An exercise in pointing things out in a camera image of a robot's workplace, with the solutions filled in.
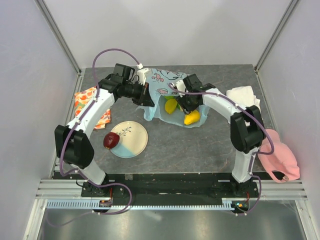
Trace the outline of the light blue plastic bag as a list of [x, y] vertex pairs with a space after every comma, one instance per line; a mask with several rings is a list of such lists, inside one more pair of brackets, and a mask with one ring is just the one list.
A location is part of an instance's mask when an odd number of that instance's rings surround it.
[[144, 119], [151, 121], [155, 118], [160, 119], [163, 122], [177, 125], [185, 128], [200, 127], [205, 123], [208, 117], [209, 108], [201, 105], [197, 109], [201, 115], [198, 122], [191, 125], [184, 124], [185, 113], [182, 109], [175, 109], [172, 114], [168, 114], [165, 111], [166, 99], [164, 96], [174, 96], [177, 98], [179, 95], [177, 92], [172, 91], [169, 88], [169, 83], [175, 84], [178, 80], [183, 80], [188, 75], [184, 72], [174, 72], [169, 70], [163, 70], [158, 68], [150, 68], [152, 73], [147, 76], [146, 82], [149, 84], [149, 93], [153, 100], [154, 107], [140, 106], [140, 109], [144, 110]]

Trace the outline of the red fake apple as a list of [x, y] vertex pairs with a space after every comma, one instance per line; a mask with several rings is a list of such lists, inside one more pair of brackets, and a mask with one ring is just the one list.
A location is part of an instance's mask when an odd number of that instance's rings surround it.
[[103, 146], [107, 149], [113, 149], [120, 141], [120, 136], [115, 132], [109, 132], [103, 139]]

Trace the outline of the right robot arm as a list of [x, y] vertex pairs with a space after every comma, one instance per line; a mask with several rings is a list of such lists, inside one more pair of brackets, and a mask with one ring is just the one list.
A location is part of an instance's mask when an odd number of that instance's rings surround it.
[[252, 178], [252, 165], [266, 130], [261, 112], [255, 105], [244, 106], [221, 93], [211, 83], [203, 84], [196, 74], [191, 74], [168, 86], [179, 94], [178, 103], [186, 113], [196, 107], [205, 106], [223, 116], [230, 125], [230, 141], [236, 149], [234, 167], [231, 172], [233, 181], [229, 191], [235, 197], [247, 191], [246, 183]]

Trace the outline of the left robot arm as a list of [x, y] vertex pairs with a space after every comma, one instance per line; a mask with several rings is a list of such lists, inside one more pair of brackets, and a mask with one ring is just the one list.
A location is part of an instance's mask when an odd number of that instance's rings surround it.
[[110, 191], [106, 173], [94, 160], [94, 149], [90, 136], [102, 115], [119, 98], [132, 99], [138, 106], [153, 107], [149, 94], [147, 76], [150, 68], [138, 71], [130, 66], [116, 64], [113, 73], [97, 84], [95, 95], [77, 117], [67, 125], [58, 125], [54, 130], [55, 148], [60, 165], [68, 163], [92, 183], [92, 191], [99, 197]]

